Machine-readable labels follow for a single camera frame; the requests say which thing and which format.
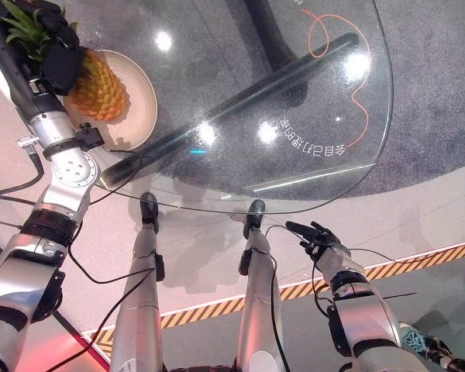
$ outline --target glass table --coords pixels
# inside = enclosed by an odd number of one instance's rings
[[[92,150],[101,184],[214,212],[324,205],[376,164],[392,75],[374,3],[68,2],[81,43],[135,60],[157,94],[135,153]]]

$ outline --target robotic hand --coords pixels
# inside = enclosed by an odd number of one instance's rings
[[[329,328],[336,350],[352,357],[353,370],[426,372],[415,356],[401,346],[393,313],[365,277],[365,270],[351,259],[350,251],[331,230],[286,222],[307,242],[300,245],[322,272],[333,297],[327,308]]]

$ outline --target black cable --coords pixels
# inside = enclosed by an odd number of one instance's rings
[[[353,363],[349,362],[349,363],[343,364],[341,368],[339,369],[339,372],[346,372],[347,370],[350,370],[351,368],[353,368]]]
[[[10,223],[10,222],[0,221],[0,225],[15,227],[16,229],[19,229],[19,230],[22,229],[21,225],[14,225],[13,223]]]
[[[3,190],[0,190],[0,199],[1,200],[7,200],[9,202],[17,202],[17,203],[22,203],[22,204],[27,204],[27,205],[35,205],[36,203],[34,201],[30,200],[25,200],[21,198],[13,198],[11,196],[5,196],[5,194],[10,194],[11,192],[16,192],[19,190],[24,190],[25,188],[30,188],[34,184],[37,184],[39,180],[44,175],[44,170],[43,170],[43,165],[41,164],[41,159],[40,156],[37,153],[31,153],[29,155],[29,158],[34,164],[34,167],[36,168],[36,176],[31,180],[28,181],[24,184],[20,184],[19,186],[14,186],[13,188],[5,188]]]
[[[110,315],[112,315],[112,313],[117,309],[117,307],[119,305],[121,305],[121,303],[129,297],[130,294],[132,294],[145,280],[146,278],[148,277],[148,275],[150,275],[150,273],[146,273],[146,275],[143,277],[143,279],[141,279],[138,283],[136,283],[134,285],[134,287],[132,287],[129,291],[127,291],[127,293],[125,293],[116,303],[115,305],[112,306],[112,308],[108,311],[107,315],[103,318],[102,322],[100,323],[100,325],[98,326],[98,329],[96,330],[95,334],[91,337],[91,341],[90,343],[85,347],[83,348],[83,350],[75,353],[74,355],[72,356],[69,356],[67,359],[55,364],[53,367],[51,367],[49,370],[47,370],[46,372],[53,372],[54,370],[56,370],[57,368],[60,368],[62,367],[63,365],[71,362],[72,360],[76,359],[77,357],[79,357],[80,355],[86,353],[92,346],[93,344],[95,343],[95,340],[97,339],[98,335],[100,334],[100,332],[102,331],[102,328],[103,326],[105,325],[105,323],[107,322],[107,320],[109,320],[109,317]]]
[[[288,229],[286,226],[282,226],[282,225],[272,225],[272,226],[270,226],[270,227],[267,229],[267,231],[265,232],[265,236],[266,236],[266,237],[267,237],[267,234],[269,233],[270,229],[272,229],[273,227],[282,227],[284,230],[289,231],[291,234],[293,234],[294,236],[296,236],[298,239],[303,240],[304,242],[307,242],[307,243],[308,243],[308,241],[305,240],[305,238],[303,238],[303,236],[298,235],[296,232],[293,232],[293,231],[291,231],[290,229]]]
[[[81,272],[90,280],[92,281],[93,283],[95,284],[110,284],[110,283],[114,283],[115,281],[120,281],[122,279],[125,279],[127,277],[132,277],[133,275],[137,275],[137,274],[141,274],[141,273],[146,273],[147,271],[151,271],[153,270],[152,268],[150,269],[144,269],[144,270],[138,270],[138,271],[135,271],[134,273],[131,273],[131,274],[127,274],[127,275],[122,275],[121,277],[116,277],[114,279],[110,279],[108,281],[99,281],[97,279],[94,279],[89,273],[88,271],[83,267],[83,265],[81,265],[79,263],[79,261],[76,259],[76,257],[74,257],[74,255],[72,254],[72,244],[74,243],[74,241],[76,240],[76,238],[79,236],[79,233],[81,232],[81,229],[83,228],[83,222],[81,221],[81,223],[79,224],[79,227],[77,228],[77,231],[76,233],[74,234],[74,237],[72,238],[71,240],[71,244],[69,244],[67,246],[67,254],[69,255],[69,257],[71,258],[72,262],[74,262],[74,264],[79,268],[79,270],[81,270]]]
[[[137,169],[134,171],[133,174],[131,174],[127,180],[125,180],[120,186],[114,188],[112,191],[109,191],[107,194],[103,195],[101,198],[98,198],[96,199],[95,201],[92,201],[90,203],[90,205],[93,205],[93,204],[96,204],[98,202],[101,202],[102,200],[108,198],[110,195],[112,194],[117,194],[117,195],[123,195],[123,194],[120,194],[118,193],[117,191],[119,191],[121,188],[123,188],[124,186],[126,186],[137,174],[139,171],[141,171],[141,168],[143,166],[143,158],[144,158],[144,155],[141,155],[140,153],[137,153],[136,151],[130,151],[130,150],[110,150],[109,152],[111,153],[131,153],[132,155],[137,155],[139,156],[139,165],[137,167]]]
[[[322,306],[319,304],[319,293],[320,293],[320,291],[321,291],[323,288],[327,288],[328,285],[327,285],[327,284],[324,284],[324,285],[321,285],[320,287],[318,287],[317,289],[315,289],[314,276],[315,276],[315,262],[313,263],[313,268],[312,268],[312,290],[313,290],[313,299],[314,299],[314,301],[315,301],[315,306],[317,306],[317,309],[320,311],[320,313],[321,313],[322,315],[324,315],[326,318],[328,318],[329,316],[327,315],[327,312],[325,312],[325,311],[322,309]]]
[[[274,262],[274,272],[272,273],[272,281],[270,283],[270,318],[272,319],[272,329],[274,330],[274,337],[276,339],[277,348],[279,349],[279,354],[281,355],[284,369],[286,370],[286,372],[291,372],[291,370],[289,369],[288,360],[286,359],[286,356],[284,355],[284,351],[282,349],[281,340],[279,339],[279,335],[277,334],[276,317],[274,316],[274,281],[276,278],[277,261],[272,255],[270,255],[270,258]]]
[[[363,251],[363,252],[371,252],[371,253],[375,253],[377,254],[378,256],[381,256],[383,258],[385,258],[386,260],[390,260],[392,262],[394,262],[395,264],[415,264],[417,262],[422,262],[422,261],[425,261],[425,260],[430,260],[431,258],[433,258],[435,255],[437,254],[441,254],[444,252],[444,250],[441,250],[439,252],[435,252],[435,253],[430,253],[431,255],[428,257],[425,257],[425,258],[418,258],[417,260],[412,260],[412,261],[408,261],[408,260],[395,260],[395,259],[392,259],[388,256],[386,256],[385,254],[382,254],[382,253],[379,253],[379,252],[376,252],[375,250],[368,250],[368,249],[365,249],[365,248],[349,248],[349,250],[360,250],[360,251]]]
[[[397,297],[407,297],[407,296],[411,296],[411,295],[416,295],[417,292],[410,292],[410,293],[404,293],[404,294],[395,294],[393,296],[386,296],[386,297],[383,297],[382,299],[383,300],[388,300],[389,298],[397,298]]]

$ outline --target yellow and black hazard stripe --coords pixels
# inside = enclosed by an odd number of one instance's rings
[[[100,332],[96,339],[96,344],[108,358],[112,357],[112,341],[114,339],[114,328],[107,328]]]
[[[458,260],[465,257],[465,244],[454,246],[452,248],[424,253],[418,257],[407,260],[397,260],[391,263],[378,264],[365,270],[369,281],[375,281],[385,277],[409,273],[410,271],[420,270],[426,267],[432,267],[452,260]],[[314,281],[304,281],[281,288],[281,300],[292,300],[313,294],[313,288],[317,290],[326,282],[323,279]],[[238,297],[225,301],[217,301],[207,305],[199,305],[182,311],[164,313],[160,317],[162,329],[182,326],[183,324],[193,323],[204,319],[215,318],[216,316],[231,314],[243,310],[245,298]],[[96,343],[107,356],[110,357],[112,351],[112,338],[114,326],[107,327],[98,336]],[[91,338],[94,332],[85,332],[84,335]]]

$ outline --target white plate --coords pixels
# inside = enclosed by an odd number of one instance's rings
[[[135,149],[148,140],[157,120],[153,85],[141,67],[125,55],[111,50],[97,50],[96,53],[126,86],[128,107],[117,119],[105,122],[83,115],[69,98],[64,99],[64,106],[76,128],[83,122],[98,128],[106,150]]]

